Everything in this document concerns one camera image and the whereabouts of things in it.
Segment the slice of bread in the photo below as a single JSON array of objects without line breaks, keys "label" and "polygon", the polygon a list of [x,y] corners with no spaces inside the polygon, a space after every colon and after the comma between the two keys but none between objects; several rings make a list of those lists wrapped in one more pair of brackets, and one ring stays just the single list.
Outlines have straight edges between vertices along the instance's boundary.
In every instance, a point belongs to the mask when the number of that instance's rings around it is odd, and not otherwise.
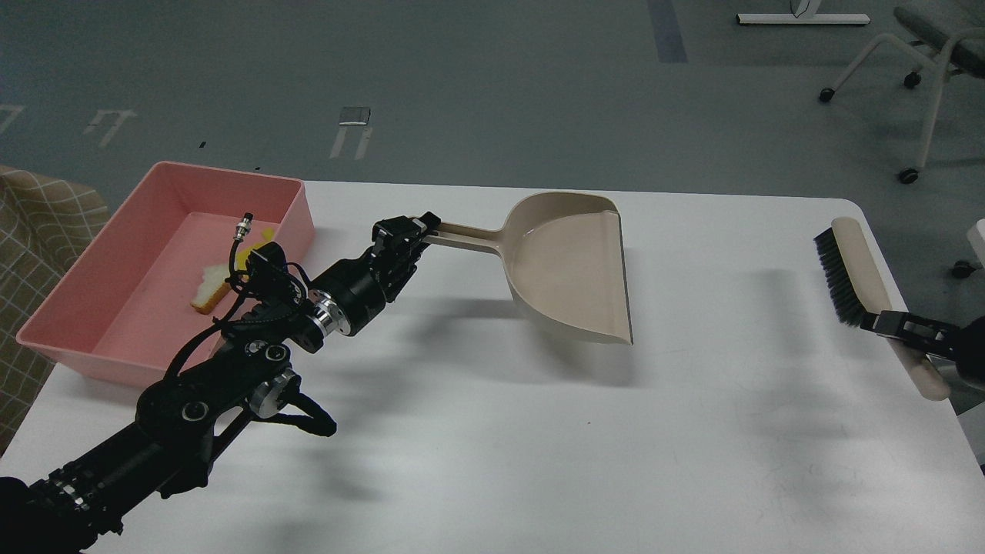
[{"label": "slice of bread", "polygon": [[202,284],[198,286],[198,293],[191,301],[191,307],[198,313],[212,313],[226,294],[231,290],[226,278],[230,276],[230,269],[226,264],[210,265],[202,268]]}]

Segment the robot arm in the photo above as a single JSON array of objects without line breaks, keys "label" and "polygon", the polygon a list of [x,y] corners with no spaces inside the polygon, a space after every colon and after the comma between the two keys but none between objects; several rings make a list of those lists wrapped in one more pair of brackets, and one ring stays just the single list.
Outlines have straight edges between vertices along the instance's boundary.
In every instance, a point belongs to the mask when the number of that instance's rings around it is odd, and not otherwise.
[{"label": "robot arm", "polygon": [[[230,258],[250,219],[247,214],[237,226]],[[133,423],[30,487],[0,479],[4,551],[74,553],[101,534],[121,532],[122,517],[155,491],[167,498],[206,486],[216,458],[251,422],[333,435],[335,421],[300,391],[284,343],[290,339],[314,353],[334,331],[352,336],[362,330],[414,275],[427,247],[423,238],[439,223],[430,212],[377,222],[362,256],[340,260],[313,280],[300,268],[300,280],[295,277],[275,242],[251,252],[246,271],[230,275],[239,294],[233,310],[189,341],[164,378],[141,394]],[[230,320],[247,298],[257,305]],[[182,372],[214,332],[222,333],[224,345]],[[305,415],[281,414],[288,404]],[[215,436],[216,420],[235,407],[242,411]]]}]

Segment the black bristles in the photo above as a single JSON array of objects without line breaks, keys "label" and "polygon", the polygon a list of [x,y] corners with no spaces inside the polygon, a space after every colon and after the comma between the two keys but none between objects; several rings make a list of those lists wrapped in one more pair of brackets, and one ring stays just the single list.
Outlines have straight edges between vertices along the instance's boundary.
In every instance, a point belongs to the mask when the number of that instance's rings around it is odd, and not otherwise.
[{"label": "black bristles", "polygon": [[828,229],[816,236],[814,244],[818,246],[821,267],[824,268],[824,276],[827,278],[827,291],[831,294],[831,301],[834,303],[834,311],[838,314],[838,320],[846,325],[858,327],[869,312],[866,311],[862,301],[855,294],[854,287],[852,287],[848,270],[845,269],[845,262],[841,259],[841,251],[838,250],[838,241],[834,237],[834,229]]}]

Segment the pink plastic bin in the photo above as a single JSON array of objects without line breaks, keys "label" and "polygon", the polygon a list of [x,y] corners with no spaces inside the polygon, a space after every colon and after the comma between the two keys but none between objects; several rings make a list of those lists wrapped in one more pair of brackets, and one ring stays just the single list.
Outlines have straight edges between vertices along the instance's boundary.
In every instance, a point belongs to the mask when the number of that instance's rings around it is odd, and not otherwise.
[{"label": "pink plastic bin", "polygon": [[[202,268],[229,259],[235,224],[254,215],[240,248],[274,240],[300,261],[314,226],[298,179],[160,162],[21,328],[21,344],[96,379],[135,386],[158,381],[193,335],[225,313],[189,303]],[[201,362],[212,337],[188,365]]]}]

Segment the checkered cloth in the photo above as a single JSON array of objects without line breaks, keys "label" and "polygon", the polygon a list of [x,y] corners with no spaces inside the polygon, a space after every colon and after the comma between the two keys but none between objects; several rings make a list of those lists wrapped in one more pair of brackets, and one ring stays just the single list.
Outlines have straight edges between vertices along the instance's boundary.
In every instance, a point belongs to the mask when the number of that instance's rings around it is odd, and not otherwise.
[{"label": "checkered cloth", "polygon": [[0,166],[0,454],[53,366],[14,337],[108,218],[87,186]]}]

